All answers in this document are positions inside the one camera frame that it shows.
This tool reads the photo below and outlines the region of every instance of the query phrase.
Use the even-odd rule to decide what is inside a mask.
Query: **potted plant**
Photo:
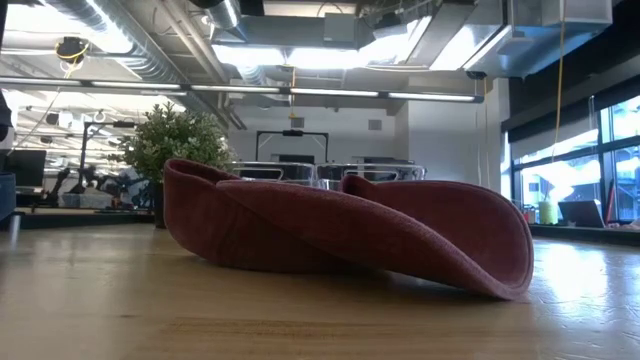
[[[148,121],[136,127],[118,145],[123,155],[114,158],[133,166],[153,184],[156,227],[164,228],[162,172],[171,158],[183,158],[224,168],[233,152],[210,114],[174,111],[174,105],[155,105],[145,114]]]

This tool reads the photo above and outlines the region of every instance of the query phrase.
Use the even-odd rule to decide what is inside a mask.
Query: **ceiling light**
[[[20,85],[51,85],[51,86],[80,86],[78,80],[67,79],[42,79],[27,77],[7,77],[3,76],[0,84],[20,84]]]
[[[399,100],[434,100],[434,101],[457,101],[473,102],[475,96],[469,95],[445,95],[445,94],[420,94],[420,93],[389,93],[389,98]]]
[[[478,51],[466,64],[462,67],[465,70],[469,70],[473,65],[475,65],[480,59],[482,59],[491,49],[493,49],[507,34],[511,32],[511,25],[507,25],[502,29],[498,35],[496,35],[491,41],[489,41],[485,46],[483,46],[480,51]]]
[[[163,96],[187,96],[186,91],[162,91],[162,90],[142,90],[140,95],[163,95]]]
[[[213,45],[218,60],[225,64],[256,66],[282,65],[282,51],[271,47]]]
[[[195,91],[220,91],[235,93],[278,94],[280,89],[268,86],[192,85]]]
[[[156,84],[143,82],[92,81],[94,86],[124,89],[180,90],[179,84]]]
[[[287,61],[301,69],[353,69],[367,65],[357,50],[297,48]]]
[[[360,90],[334,90],[334,89],[304,89],[292,88],[294,95],[332,95],[332,96],[357,96],[357,97],[377,97],[377,91]]]
[[[389,35],[379,38],[371,42],[369,45],[360,48],[358,53],[366,60],[367,64],[371,62],[381,62],[395,59],[396,54],[404,48],[404,44],[409,38],[408,34]]]
[[[420,20],[414,20],[407,24],[407,32],[411,35],[402,50],[397,53],[395,60],[396,64],[406,62],[409,59],[409,56],[411,56],[416,45],[418,45],[418,41],[420,41],[424,32],[427,31],[427,27],[429,27],[431,19],[431,16],[425,16]]]
[[[458,70],[476,52],[475,36],[464,26],[442,49],[429,70]]]

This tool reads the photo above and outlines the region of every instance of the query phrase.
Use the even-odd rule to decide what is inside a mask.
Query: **window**
[[[596,155],[524,168],[520,171],[522,203],[600,200],[600,162]]]
[[[564,141],[559,141],[555,146],[549,146],[542,150],[527,154],[516,161],[517,164],[526,164],[552,155],[558,156],[568,154],[575,150],[584,149],[598,145],[598,129],[592,129],[580,135],[574,136]]]
[[[640,219],[640,96],[636,95],[597,111],[591,97],[587,117],[561,125],[557,134],[555,129],[533,132],[512,143],[514,202],[523,210],[539,209],[542,201],[596,200],[605,205],[611,196],[611,207],[602,207],[605,221]]]
[[[640,135],[640,96],[604,109],[600,116],[604,142]]]
[[[615,204],[617,220],[640,218],[640,146],[616,150]]]

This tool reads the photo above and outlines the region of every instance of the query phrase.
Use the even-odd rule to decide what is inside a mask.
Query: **window frame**
[[[632,99],[634,97],[636,97],[637,95],[631,96],[629,97],[629,99]],[[589,106],[589,116],[593,116],[595,117],[596,120],[596,124],[598,127],[598,143],[595,146],[589,146],[583,149],[579,149],[579,150],[574,150],[565,154],[561,154],[561,155],[556,155],[553,158],[553,162],[556,161],[567,161],[567,160],[573,160],[573,159],[577,159],[577,158],[581,158],[581,157],[585,157],[585,156],[593,156],[596,155],[598,157],[598,161],[600,163],[600,198],[603,199],[603,201],[601,201],[601,211],[602,214],[606,213],[606,206],[607,203],[609,201],[609,189],[608,189],[608,185],[611,180],[614,181],[614,185],[616,186],[617,189],[617,174],[616,174],[616,169],[615,169],[615,152],[617,150],[620,149],[625,149],[628,147],[632,147],[632,146],[640,146],[640,135],[636,135],[636,136],[632,136],[632,137],[628,137],[628,138],[624,138],[624,139],[619,139],[619,140],[612,140],[609,142],[605,142],[604,141],[604,131],[605,129],[609,132],[611,132],[611,134],[609,136],[612,137],[612,134],[614,133],[615,129],[613,129],[613,119],[612,116],[610,116],[611,114],[611,107],[614,106],[611,105],[609,107],[607,107],[606,109],[609,112],[609,116],[607,119],[603,119],[602,118],[602,113],[601,111],[596,111],[595,110],[595,100],[594,100],[594,96],[591,96],[589,98],[588,101],[588,106]],[[607,126],[603,126],[603,120],[606,120],[609,122],[609,124],[607,124]],[[536,167],[536,166],[540,166],[540,165],[547,165],[547,164],[551,164],[552,163],[552,157],[546,157],[546,158],[542,158],[536,161],[532,161],[532,162],[528,162],[528,163],[520,163],[520,164],[516,164],[515,163],[515,159],[513,158],[513,156],[511,157],[511,198],[516,200],[516,201],[521,201],[522,199],[522,184],[519,184],[520,179],[519,177],[517,178],[516,175],[520,174],[520,172],[523,169],[527,169],[527,168],[531,168],[531,167]],[[617,193],[618,191],[614,191],[613,192],[613,197],[614,200],[617,197]],[[617,206],[617,202],[614,203],[615,206],[613,206],[613,213],[612,215],[615,215],[615,218],[618,218],[618,206]]]

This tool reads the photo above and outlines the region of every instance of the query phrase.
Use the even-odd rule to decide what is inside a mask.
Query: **table surface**
[[[640,249],[538,240],[496,302],[213,266],[148,224],[0,233],[0,359],[640,359]]]

